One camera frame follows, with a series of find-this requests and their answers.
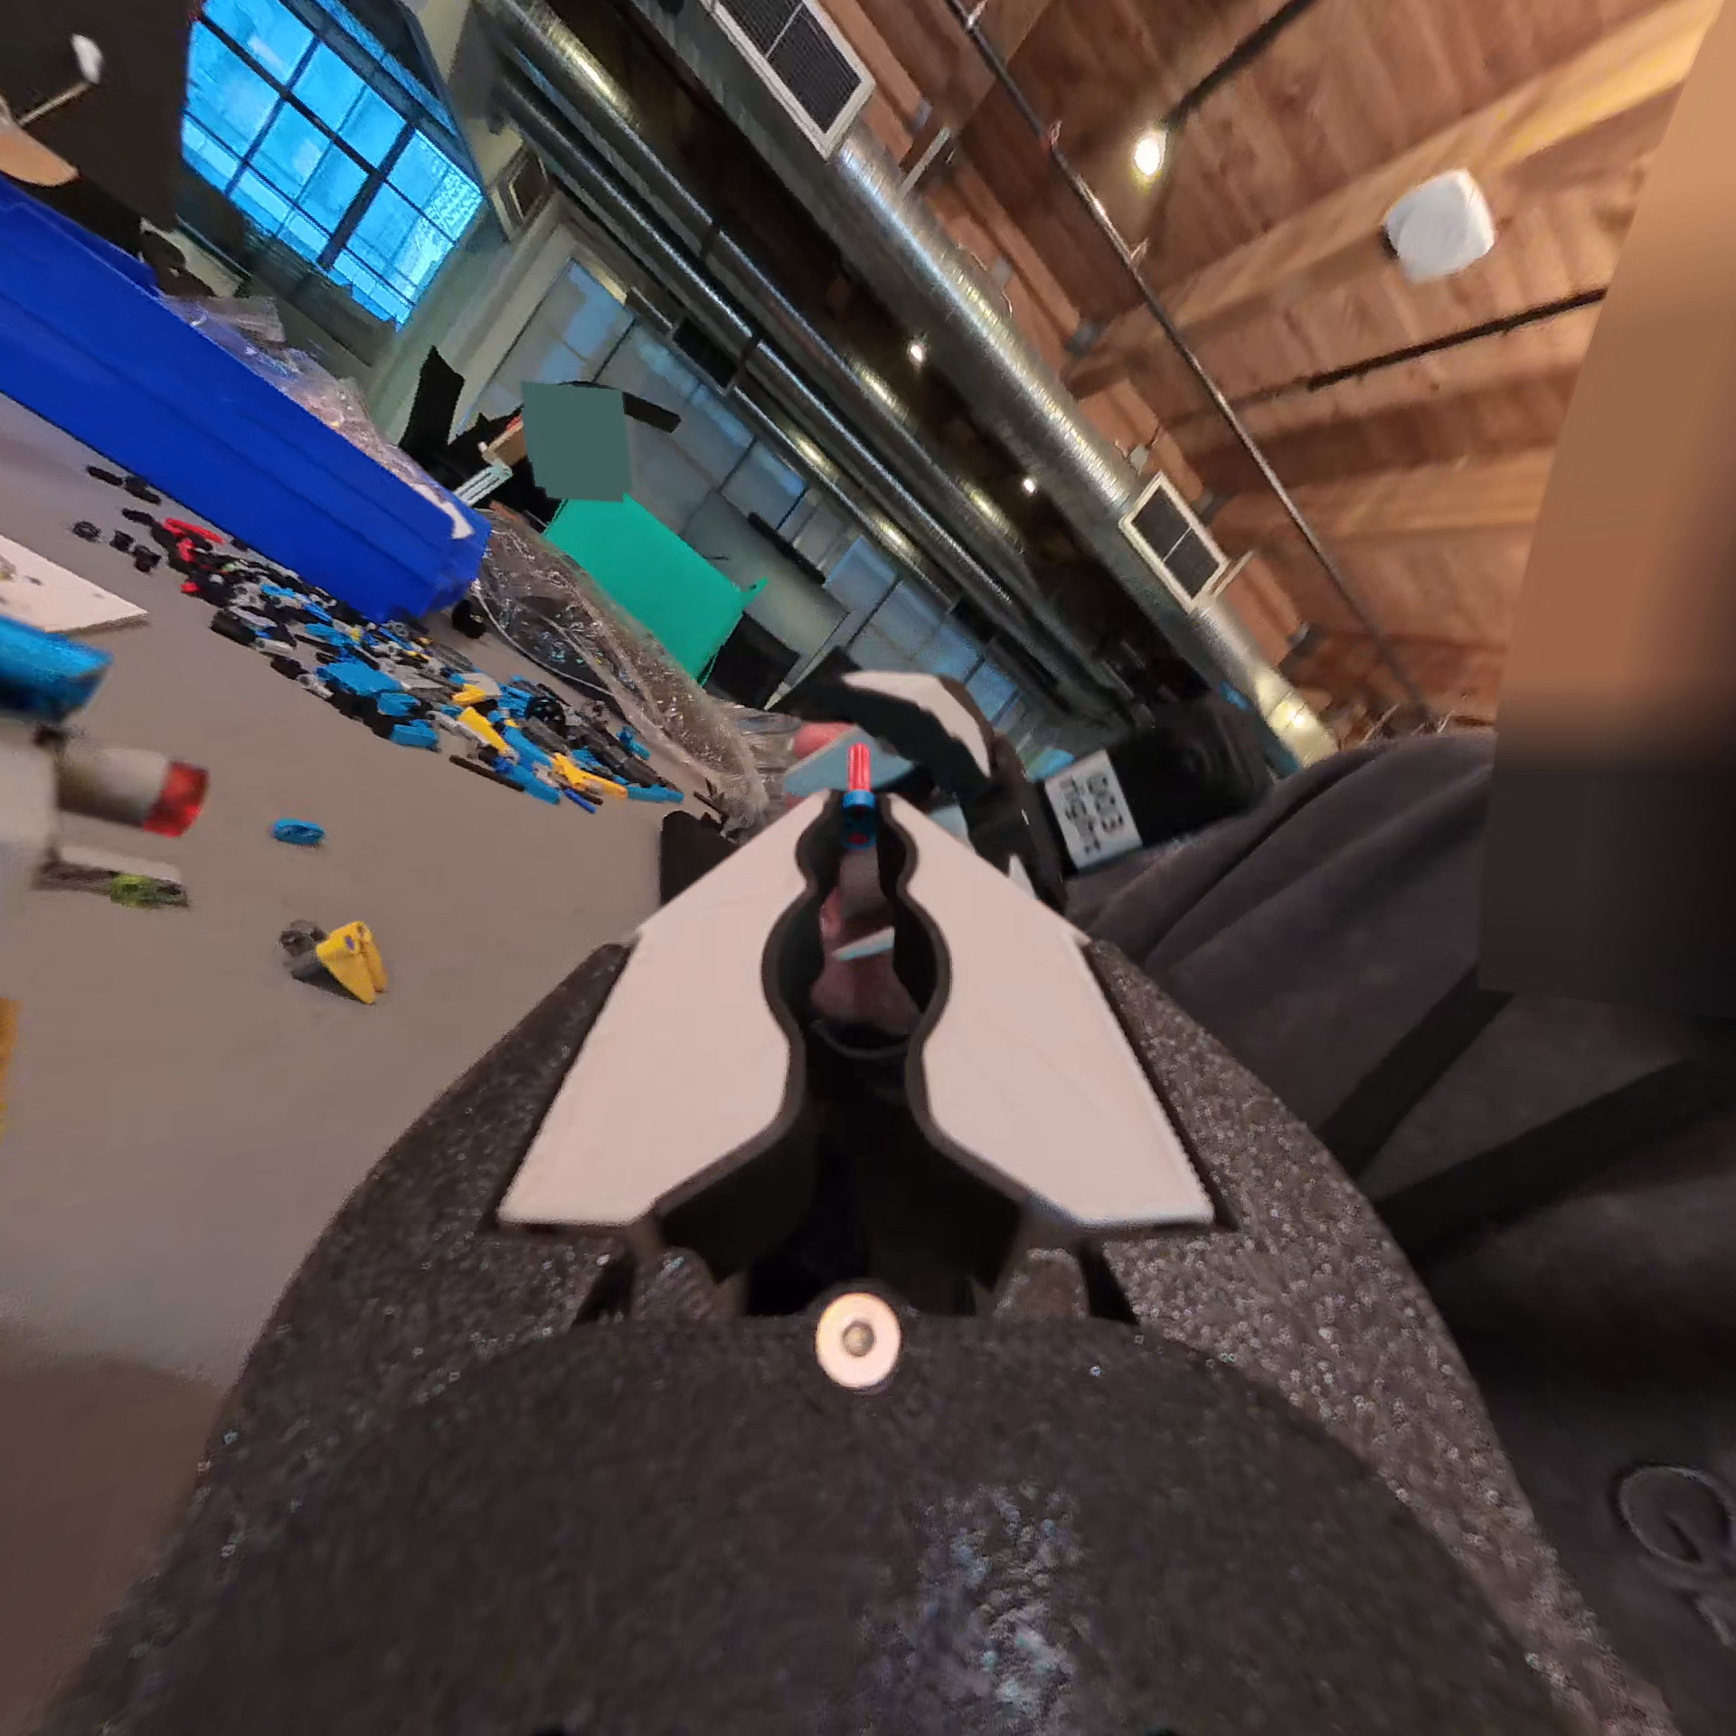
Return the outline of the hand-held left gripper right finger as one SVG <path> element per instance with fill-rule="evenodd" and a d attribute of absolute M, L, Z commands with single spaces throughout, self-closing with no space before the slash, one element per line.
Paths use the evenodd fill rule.
<path fill-rule="evenodd" d="M 920 1225 L 981 1290 L 1027 1247 L 1210 1230 L 1212 1196 L 1078 929 L 904 798 L 883 796 L 892 971 L 918 1011 L 903 1094 Z"/>

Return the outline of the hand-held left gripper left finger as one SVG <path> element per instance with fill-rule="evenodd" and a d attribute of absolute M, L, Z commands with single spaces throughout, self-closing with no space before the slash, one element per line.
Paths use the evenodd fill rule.
<path fill-rule="evenodd" d="M 746 1273 L 813 1195 L 807 1044 L 839 796 L 807 796 L 641 924 L 498 1201 L 511 1230 L 638 1244 Z"/>

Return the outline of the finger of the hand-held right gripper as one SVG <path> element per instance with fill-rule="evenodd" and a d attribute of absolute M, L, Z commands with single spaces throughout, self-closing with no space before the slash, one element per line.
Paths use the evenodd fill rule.
<path fill-rule="evenodd" d="M 928 796 L 966 817 L 1000 808 L 1000 740 L 952 677 L 857 670 L 839 680 L 839 712 L 866 731 L 901 772 L 873 772 L 873 789 Z"/>
<path fill-rule="evenodd" d="M 920 770 L 888 748 L 816 748 L 788 770 L 788 799 L 844 793 L 851 789 L 888 789 Z"/>

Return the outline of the yellow twin cone piece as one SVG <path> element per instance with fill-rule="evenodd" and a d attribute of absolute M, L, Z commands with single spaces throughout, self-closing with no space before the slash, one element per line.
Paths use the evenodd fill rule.
<path fill-rule="evenodd" d="M 363 922 L 332 929 L 293 922 L 278 932 L 276 945 L 289 975 L 299 984 L 334 992 L 362 1007 L 371 1007 L 389 989 L 385 959 Z"/>

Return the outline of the grey angled beam assembly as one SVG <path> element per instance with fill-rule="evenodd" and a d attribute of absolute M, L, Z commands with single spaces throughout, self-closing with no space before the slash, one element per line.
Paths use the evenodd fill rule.
<path fill-rule="evenodd" d="M 187 889 L 171 864 L 90 844 L 60 842 L 36 866 L 33 887 L 45 893 L 101 896 L 122 906 L 187 906 Z"/>

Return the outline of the grey desk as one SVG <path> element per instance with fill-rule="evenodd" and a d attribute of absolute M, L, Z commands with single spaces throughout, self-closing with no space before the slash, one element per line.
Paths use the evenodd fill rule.
<path fill-rule="evenodd" d="M 365 1170 L 596 945 L 658 900 L 669 808 L 586 816 L 389 743 L 209 628 L 171 573 L 72 524 L 127 495 L 4 403 L 4 532 L 147 620 L 93 738 L 209 770 L 171 861 L 187 906 L 41 893 L 4 924 L 4 1731 L 29 1731 L 154 1553 L 283 1285 Z M 278 817 L 324 829 L 272 841 Z M 293 922 L 363 922 L 373 1004 L 295 982 Z"/>

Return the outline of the white desk stand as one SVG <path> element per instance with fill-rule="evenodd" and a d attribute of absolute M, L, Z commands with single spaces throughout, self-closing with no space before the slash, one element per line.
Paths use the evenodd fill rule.
<path fill-rule="evenodd" d="M 93 36 L 69 33 L 67 54 L 74 74 L 60 78 L 51 92 L 26 98 L 23 105 L 1 96 L 1 172 L 12 182 L 66 188 L 80 179 L 79 166 L 36 136 L 38 124 L 101 84 L 104 54 Z"/>

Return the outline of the person's right hand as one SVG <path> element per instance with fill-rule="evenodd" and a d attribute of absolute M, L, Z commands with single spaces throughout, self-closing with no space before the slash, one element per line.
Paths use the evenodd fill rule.
<path fill-rule="evenodd" d="M 888 1035 L 915 1030 L 922 1009 L 894 969 L 894 906 L 873 852 L 844 854 L 836 885 L 819 909 L 821 973 L 809 989 L 816 1015 Z"/>

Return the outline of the clear plastic bag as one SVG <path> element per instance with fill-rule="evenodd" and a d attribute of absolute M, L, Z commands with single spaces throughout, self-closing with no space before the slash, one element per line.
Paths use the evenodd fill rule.
<path fill-rule="evenodd" d="M 526 518 L 487 510 L 490 543 L 469 588 L 490 628 L 566 687 L 588 719 L 626 727 L 680 770 L 724 820 L 749 834 L 783 808 L 790 758 L 755 711 L 713 698 L 649 628 Z"/>
<path fill-rule="evenodd" d="M 297 348 L 266 297 L 163 296 L 165 308 L 331 427 L 371 426 L 359 386 Z"/>

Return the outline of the white air vent grille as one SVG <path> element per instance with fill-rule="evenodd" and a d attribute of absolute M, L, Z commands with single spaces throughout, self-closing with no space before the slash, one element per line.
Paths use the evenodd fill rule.
<path fill-rule="evenodd" d="M 1154 472 L 1119 514 L 1119 532 L 1192 613 L 1223 588 L 1230 560 L 1166 472 Z"/>
<path fill-rule="evenodd" d="M 813 1 L 707 1 L 730 42 L 823 159 L 862 118 L 875 80 Z"/>

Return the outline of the teal upright panel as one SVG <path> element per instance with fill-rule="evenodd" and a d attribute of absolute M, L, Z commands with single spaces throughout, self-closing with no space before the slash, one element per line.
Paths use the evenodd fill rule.
<path fill-rule="evenodd" d="M 766 586 L 766 579 L 736 585 L 630 495 L 568 500 L 546 537 L 700 684 Z"/>

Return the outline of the pile of loose brick pieces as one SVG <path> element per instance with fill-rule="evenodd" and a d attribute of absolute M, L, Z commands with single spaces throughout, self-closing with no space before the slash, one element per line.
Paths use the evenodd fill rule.
<path fill-rule="evenodd" d="M 248 543 L 167 513 L 141 475 L 85 471 L 127 505 L 115 508 L 112 527 L 77 520 L 79 539 L 107 545 L 138 573 L 171 573 L 180 593 L 209 610 L 212 634 L 264 656 L 276 676 L 390 746 L 444 751 L 498 787 L 584 812 L 683 802 L 596 684 L 562 689 L 490 676 L 417 623 L 368 617 Z"/>

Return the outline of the white ceiling device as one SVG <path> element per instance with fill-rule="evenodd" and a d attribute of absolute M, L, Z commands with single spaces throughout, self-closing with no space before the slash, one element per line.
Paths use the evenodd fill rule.
<path fill-rule="evenodd" d="M 1380 219 L 1380 235 L 1411 285 L 1458 274 L 1494 248 L 1499 226 L 1484 188 L 1452 166 L 1410 188 Z"/>

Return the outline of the blue toy brick robot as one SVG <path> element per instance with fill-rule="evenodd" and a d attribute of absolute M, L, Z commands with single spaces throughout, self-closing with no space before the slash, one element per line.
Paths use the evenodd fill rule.
<path fill-rule="evenodd" d="M 61 838 L 66 817 L 181 836 L 209 792 L 202 767 L 98 743 L 77 727 L 112 656 L 33 623 L 1 623 L 1 895 L 105 889 L 131 875 L 183 895 L 173 866 Z"/>

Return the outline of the blue storage bin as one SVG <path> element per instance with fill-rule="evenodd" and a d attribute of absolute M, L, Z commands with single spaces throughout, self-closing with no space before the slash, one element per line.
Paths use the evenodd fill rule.
<path fill-rule="evenodd" d="M 371 617 L 478 580 L 490 524 L 429 500 L 180 317 L 131 256 L 1 190 L 1 390 Z"/>

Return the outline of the white instruction booklet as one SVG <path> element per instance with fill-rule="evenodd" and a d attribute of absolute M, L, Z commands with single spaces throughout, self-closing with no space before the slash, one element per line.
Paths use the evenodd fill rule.
<path fill-rule="evenodd" d="M 1 534 L 1 617 L 88 637 L 143 623 L 147 610 Z"/>

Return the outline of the large paned window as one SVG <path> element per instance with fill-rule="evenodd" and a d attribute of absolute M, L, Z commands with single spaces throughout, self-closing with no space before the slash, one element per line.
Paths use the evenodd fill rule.
<path fill-rule="evenodd" d="M 359 330 L 400 330 L 487 206 L 403 3 L 201 3 L 180 150 L 181 225 Z"/>

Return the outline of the black partition board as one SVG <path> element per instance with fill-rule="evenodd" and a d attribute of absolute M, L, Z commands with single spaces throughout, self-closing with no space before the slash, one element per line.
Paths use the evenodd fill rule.
<path fill-rule="evenodd" d="M 123 253 L 138 253 L 147 225 L 173 225 L 187 39 L 201 9 L 189 1 L 4 1 L 1 94 L 14 105 L 74 74 L 69 33 L 93 36 L 104 54 L 96 90 L 35 130 L 80 179 L 66 188 L 4 182 Z"/>

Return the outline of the silver ventilation duct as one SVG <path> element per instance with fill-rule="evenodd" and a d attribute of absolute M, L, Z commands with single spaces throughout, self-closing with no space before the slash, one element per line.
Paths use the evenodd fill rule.
<path fill-rule="evenodd" d="M 1137 468 L 1084 419 L 1000 290 L 904 186 L 868 122 L 860 118 L 835 157 L 823 159 L 704 3 L 626 3 L 626 12 L 829 235 L 842 266 L 923 341 L 928 363 L 961 395 L 973 424 L 1033 475 L 1092 566 L 1204 677 L 1251 705 L 1286 762 L 1306 767 L 1333 754 L 1312 707 L 1234 612 L 1215 599 L 1188 612 L 1121 537 L 1119 517 L 1142 489 Z"/>

